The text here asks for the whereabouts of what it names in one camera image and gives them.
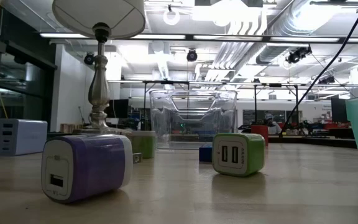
lamp shade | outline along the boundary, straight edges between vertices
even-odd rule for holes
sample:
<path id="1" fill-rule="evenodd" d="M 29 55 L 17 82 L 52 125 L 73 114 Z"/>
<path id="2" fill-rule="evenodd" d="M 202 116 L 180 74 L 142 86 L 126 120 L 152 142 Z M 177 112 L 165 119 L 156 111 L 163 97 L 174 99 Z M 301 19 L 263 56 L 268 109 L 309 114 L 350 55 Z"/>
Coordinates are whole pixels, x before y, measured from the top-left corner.
<path id="1" fill-rule="evenodd" d="M 52 10 L 63 26 L 91 38 L 99 22 L 110 27 L 110 39 L 133 37 L 145 27 L 143 0 L 54 0 Z"/>

blue block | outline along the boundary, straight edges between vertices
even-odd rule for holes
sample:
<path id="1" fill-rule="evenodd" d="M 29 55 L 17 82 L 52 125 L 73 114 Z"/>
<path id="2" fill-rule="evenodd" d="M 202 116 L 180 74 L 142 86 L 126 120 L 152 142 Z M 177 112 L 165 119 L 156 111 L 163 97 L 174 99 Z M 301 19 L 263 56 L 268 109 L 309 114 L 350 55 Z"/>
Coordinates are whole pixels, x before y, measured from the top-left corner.
<path id="1" fill-rule="evenodd" d="M 212 145 L 201 146 L 198 156 L 200 162 L 212 162 Z"/>

box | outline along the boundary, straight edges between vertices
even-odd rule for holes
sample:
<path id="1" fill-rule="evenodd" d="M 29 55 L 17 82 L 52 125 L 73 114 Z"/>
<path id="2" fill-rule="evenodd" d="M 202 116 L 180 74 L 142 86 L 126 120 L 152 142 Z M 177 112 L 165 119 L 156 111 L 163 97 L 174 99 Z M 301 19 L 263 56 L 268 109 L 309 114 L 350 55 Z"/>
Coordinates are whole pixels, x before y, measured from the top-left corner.
<path id="1" fill-rule="evenodd" d="M 233 133 L 237 129 L 236 100 L 236 91 L 151 91 L 157 148 L 198 150 L 211 143 L 217 133 Z"/>
<path id="2" fill-rule="evenodd" d="M 212 145 L 206 144 L 200 147 L 198 160 L 200 162 L 212 162 Z"/>
<path id="3" fill-rule="evenodd" d="M 132 151 L 141 152 L 143 159 L 154 158 L 157 135 L 155 131 L 132 131 Z"/>

person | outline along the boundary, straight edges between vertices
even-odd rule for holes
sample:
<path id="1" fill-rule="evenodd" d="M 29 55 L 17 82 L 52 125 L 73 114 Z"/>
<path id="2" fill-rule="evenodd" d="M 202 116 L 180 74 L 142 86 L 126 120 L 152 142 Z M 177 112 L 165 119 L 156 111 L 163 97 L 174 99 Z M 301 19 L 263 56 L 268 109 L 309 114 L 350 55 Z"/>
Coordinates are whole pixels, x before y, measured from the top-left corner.
<path id="1" fill-rule="evenodd" d="M 275 122 L 273 120 L 274 116 L 270 113 L 267 113 L 265 115 L 265 120 L 266 120 L 266 125 L 268 126 L 268 134 L 280 134 L 281 132 L 281 128 L 280 126 L 277 124 L 277 122 Z"/>

desk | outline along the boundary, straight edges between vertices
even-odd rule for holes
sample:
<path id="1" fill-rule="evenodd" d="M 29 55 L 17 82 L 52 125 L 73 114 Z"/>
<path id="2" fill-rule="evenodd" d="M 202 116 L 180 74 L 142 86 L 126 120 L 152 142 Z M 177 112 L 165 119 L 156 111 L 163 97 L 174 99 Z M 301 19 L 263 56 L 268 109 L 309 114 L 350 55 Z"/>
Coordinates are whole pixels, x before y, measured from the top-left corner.
<path id="1" fill-rule="evenodd" d="M 355 149 L 270 144 L 249 178 L 217 174 L 197 151 L 162 150 L 122 190 L 73 205 L 42 193 L 40 161 L 0 157 L 0 223 L 358 223 Z"/>

